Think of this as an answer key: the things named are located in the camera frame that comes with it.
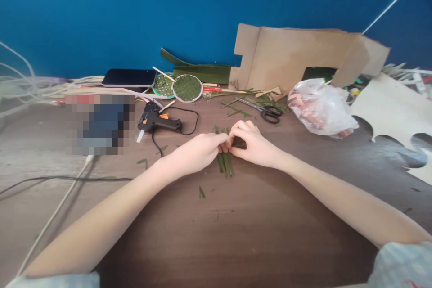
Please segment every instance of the wooden table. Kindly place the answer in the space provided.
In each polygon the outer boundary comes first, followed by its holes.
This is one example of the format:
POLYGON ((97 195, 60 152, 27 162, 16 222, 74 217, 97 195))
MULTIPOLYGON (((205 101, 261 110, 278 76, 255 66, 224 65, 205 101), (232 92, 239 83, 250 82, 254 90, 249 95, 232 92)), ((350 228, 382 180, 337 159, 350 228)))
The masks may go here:
MULTIPOLYGON (((231 127, 240 118, 228 117, 232 111, 221 109, 222 100, 176 106, 198 111, 196 134, 210 133, 214 125, 231 127)), ((274 127, 258 111, 236 106, 250 113, 262 134, 281 149, 399 210, 412 208, 409 216, 432 231, 432 187, 402 168, 402 157, 421 160, 418 154, 384 137, 372 143, 371 129, 362 121, 354 134, 333 140, 310 133, 292 112, 282 117, 281 127, 274 127)), ((136 120, 143 108, 144 103, 137 103, 136 120)), ((195 114, 168 112, 170 118, 182 120, 184 132, 193 128, 195 114)), ((8 118, 0 133, 0 189, 29 177, 76 176, 84 157, 64 154, 63 127, 63 110, 56 107, 34 106, 8 118)), ((134 128, 131 136, 137 134, 134 128)), ((168 145, 166 154, 192 136, 165 130, 155 134, 160 146, 168 145)), ((145 169, 138 160, 146 158, 151 166, 159 158, 150 136, 131 143, 127 151, 99 158, 91 176, 135 177, 145 169)), ((214 161, 158 194, 97 266, 101 286, 333 287, 367 280, 377 253, 371 243, 290 176, 237 158, 233 166, 235 175, 226 178, 214 161), (205 199, 199 197, 199 186, 205 199)), ((0 197, 0 285, 13 278, 69 185, 70 181, 50 180, 31 188, 22 185, 0 197)), ((80 185, 38 252, 122 185, 80 185)))

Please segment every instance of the black scissors handle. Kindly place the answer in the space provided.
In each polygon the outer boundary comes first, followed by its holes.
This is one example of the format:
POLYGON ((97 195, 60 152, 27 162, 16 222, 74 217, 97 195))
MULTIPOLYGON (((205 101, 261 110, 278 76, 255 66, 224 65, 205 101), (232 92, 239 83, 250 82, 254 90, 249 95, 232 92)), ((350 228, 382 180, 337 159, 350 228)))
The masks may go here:
POLYGON ((277 124, 280 122, 280 118, 276 115, 274 115, 271 112, 268 112, 267 110, 261 110, 261 116, 264 118, 266 122, 277 124))
POLYGON ((282 110, 280 110, 279 108, 275 107, 275 106, 264 106, 263 107, 264 110, 266 110, 269 114, 272 114, 274 116, 282 116, 284 114, 284 112, 282 110))

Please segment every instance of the blue wall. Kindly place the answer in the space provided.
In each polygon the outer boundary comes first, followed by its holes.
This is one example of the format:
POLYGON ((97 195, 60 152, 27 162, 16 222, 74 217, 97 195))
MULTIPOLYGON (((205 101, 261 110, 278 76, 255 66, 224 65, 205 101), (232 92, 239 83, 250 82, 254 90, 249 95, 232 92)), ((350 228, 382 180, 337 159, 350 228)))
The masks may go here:
MULTIPOLYGON (((241 58, 233 51, 239 23, 362 32, 391 1, 0 0, 0 40, 26 56, 38 75, 46 76, 82 77, 101 75, 110 68, 152 65, 168 70, 171 65, 159 56, 161 47, 193 63, 238 65, 241 58)), ((417 11, 410 14, 417 18, 417 11)), ((395 23, 395 28, 401 24, 418 28, 416 22, 396 16, 397 23, 394 13, 385 18, 395 23)), ((430 15, 422 19, 429 35, 431 20, 430 15)), ((404 42, 413 43, 410 33, 402 33, 404 42)), ((416 61, 410 45, 399 49, 398 35, 390 23, 377 25, 369 34, 403 57, 397 62, 416 61)), ((0 49, 0 61, 26 71, 23 63, 4 49, 0 49)), ((432 60, 421 62, 431 67, 432 60)))
POLYGON ((399 0, 366 36, 392 47, 388 62, 432 70, 432 0, 399 0))

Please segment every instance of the wooden stick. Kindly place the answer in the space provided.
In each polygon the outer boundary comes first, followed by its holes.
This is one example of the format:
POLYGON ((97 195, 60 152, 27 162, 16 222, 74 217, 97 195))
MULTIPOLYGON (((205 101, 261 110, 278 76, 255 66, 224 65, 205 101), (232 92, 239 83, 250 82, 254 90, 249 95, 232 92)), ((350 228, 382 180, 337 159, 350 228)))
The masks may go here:
POLYGON ((222 89, 222 92, 247 93, 246 91, 222 89))
POLYGON ((171 101, 168 105, 166 105, 164 108, 162 108, 161 110, 159 110, 159 115, 161 112, 163 112, 165 109, 167 109, 169 106, 173 105, 174 102, 176 102, 175 100, 171 101))
POLYGON ((162 72, 161 70, 159 70, 158 68, 153 67, 156 71, 158 71, 160 74, 166 76, 168 79, 170 79, 171 81, 175 82, 175 80, 170 77, 168 74, 165 74, 164 72, 162 72))

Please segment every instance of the cardboard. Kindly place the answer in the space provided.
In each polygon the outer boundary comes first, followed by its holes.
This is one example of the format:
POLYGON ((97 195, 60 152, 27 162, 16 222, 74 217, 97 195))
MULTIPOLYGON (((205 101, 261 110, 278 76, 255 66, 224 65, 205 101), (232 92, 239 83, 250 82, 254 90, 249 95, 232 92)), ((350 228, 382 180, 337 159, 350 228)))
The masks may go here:
POLYGON ((360 74, 380 73, 390 48, 358 33, 337 29, 294 29, 239 24, 229 88, 262 90, 280 87, 283 95, 302 80, 307 67, 335 68, 335 87, 354 82, 360 74))
POLYGON ((281 94, 279 87, 275 87, 275 88, 273 88, 273 89, 269 89, 269 90, 267 90, 267 91, 258 92, 258 93, 255 95, 255 98, 259 98, 259 97, 261 97, 262 95, 265 95, 266 93, 269 93, 269 92, 275 92, 275 93, 277 93, 278 95, 281 94))

